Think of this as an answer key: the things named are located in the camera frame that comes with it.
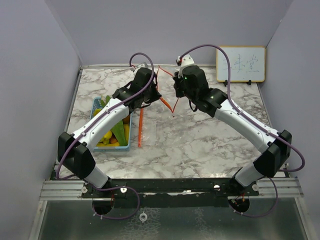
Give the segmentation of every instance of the marble tabletop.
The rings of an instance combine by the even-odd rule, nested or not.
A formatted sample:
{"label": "marble tabletop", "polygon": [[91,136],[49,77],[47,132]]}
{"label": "marble tabletop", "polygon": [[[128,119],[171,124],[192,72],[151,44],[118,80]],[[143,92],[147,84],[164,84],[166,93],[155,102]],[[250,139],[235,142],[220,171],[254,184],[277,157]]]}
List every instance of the marble tabletop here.
{"label": "marble tabletop", "polygon": [[[209,86],[227,91],[216,82],[216,69],[204,67]],[[125,68],[84,69],[76,93],[68,133],[90,119],[93,99],[112,93],[133,79]],[[173,107],[174,81],[160,70],[159,92]],[[232,99],[245,111],[269,124],[257,84],[231,84]],[[128,152],[93,152],[99,169],[111,178],[218,178],[231,177],[260,153],[238,132],[206,113],[193,112],[180,98],[174,113],[161,102],[144,109],[143,141],[138,147],[139,114],[132,117],[131,148]],[[62,167],[61,176],[71,174]]]}

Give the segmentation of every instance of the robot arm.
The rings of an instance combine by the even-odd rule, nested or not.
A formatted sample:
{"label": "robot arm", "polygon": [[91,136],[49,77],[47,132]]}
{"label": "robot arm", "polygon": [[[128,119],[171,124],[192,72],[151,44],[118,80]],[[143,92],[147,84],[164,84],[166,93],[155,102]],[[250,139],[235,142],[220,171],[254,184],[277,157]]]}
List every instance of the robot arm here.
{"label": "robot arm", "polygon": [[284,143],[262,132],[259,128],[245,119],[244,113],[259,126],[268,130],[285,141],[291,143],[291,134],[284,130],[282,133],[266,126],[253,116],[235,105],[235,110],[228,100],[226,93],[218,88],[209,88],[205,72],[195,65],[190,55],[185,55],[181,62],[180,70],[175,72],[174,89],[177,98],[187,97],[195,105],[194,112],[200,110],[215,117],[234,128],[248,139],[261,155],[252,163],[241,168],[231,179],[230,185],[241,192],[252,182],[263,178],[272,178],[290,155],[290,148]]}
{"label": "robot arm", "polygon": [[156,81],[156,83],[151,82],[141,94],[121,104],[123,100],[141,91],[151,79],[152,71],[147,67],[146,63],[138,65],[134,69],[133,81],[117,89],[109,103],[86,125],[72,134],[63,132],[59,136],[58,161],[60,162],[64,157],[62,164],[67,169],[78,178],[84,179],[96,188],[102,188],[109,177],[96,167],[96,162],[91,154],[93,148],[116,123],[124,119],[135,109],[148,106],[161,97],[156,89]]}

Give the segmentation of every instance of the orange stick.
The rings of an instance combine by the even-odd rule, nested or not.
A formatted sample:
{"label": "orange stick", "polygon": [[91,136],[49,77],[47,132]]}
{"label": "orange stick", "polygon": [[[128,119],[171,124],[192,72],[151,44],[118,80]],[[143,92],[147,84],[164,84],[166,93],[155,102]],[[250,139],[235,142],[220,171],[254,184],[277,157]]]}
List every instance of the orange stick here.
{"label": "orange stick", "polygon": [[139,118],[139,133],[138,133],[138,147],[141,148],[141,142],[142,142],[142,124],[143,124],[143,118],[144,118],[144,109],[140,109],[140,118]]}
{"label": "orange stick", "polygon": [[160,100],[161,100],[161,102],[163,102],[164,105],[166,105],[167,108],[170,109],[170,111],[172,112],[172,108],[171,108],[170,104],[167,103],[167,101],[166,101],[163,97],[160,97]]}

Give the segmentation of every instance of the blue basket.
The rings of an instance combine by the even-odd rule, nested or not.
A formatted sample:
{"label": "blue basket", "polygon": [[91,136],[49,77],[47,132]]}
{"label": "blue basket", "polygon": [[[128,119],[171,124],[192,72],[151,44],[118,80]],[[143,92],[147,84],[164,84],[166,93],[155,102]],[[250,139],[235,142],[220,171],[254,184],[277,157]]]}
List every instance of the blue basket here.
{"label": "blue basket", "polygon": [[[93,100],[92,104],[92,109],[91,109],[91,114],[90,114],[90,119],[94,117],[94,111],[96,109],[102,109],[101,106],[101,97],[97,96]],[[131,138],[131,127],[132,127],[132,114],[130,116],[130,123],[129,123],[129,140],[128,140],[128,145],[127,146],[96,146],[93,151],[94,152],[121,152],[121,151],[129,151],[130,150],[130,138]]]}

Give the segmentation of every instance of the purple wall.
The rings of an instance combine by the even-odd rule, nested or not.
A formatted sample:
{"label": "purple wall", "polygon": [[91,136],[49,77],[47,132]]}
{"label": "purple wall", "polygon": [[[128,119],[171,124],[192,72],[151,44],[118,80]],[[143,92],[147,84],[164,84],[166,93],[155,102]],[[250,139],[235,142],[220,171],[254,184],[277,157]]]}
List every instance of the purple wall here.
{"label": "purple wall", "polygon": [[[267,47],[266,80],[261,90],[273,127],[287,129],[306,159],[300,179],[320,236],[320,1],[295,0]],[[296,168],[301,160],[289,159]]]}
{"label": "purple wall", "polygon": [[79,58],[43,0],[0,1],[0,239],[28,238]]}
{"label": "purple wall", "polygon": [[[292,0],[46,0],[84,65],[127,63],[145,52],[174,64],[199,44],[266,46]],[[193,54],[214,64],[213,49]]]}

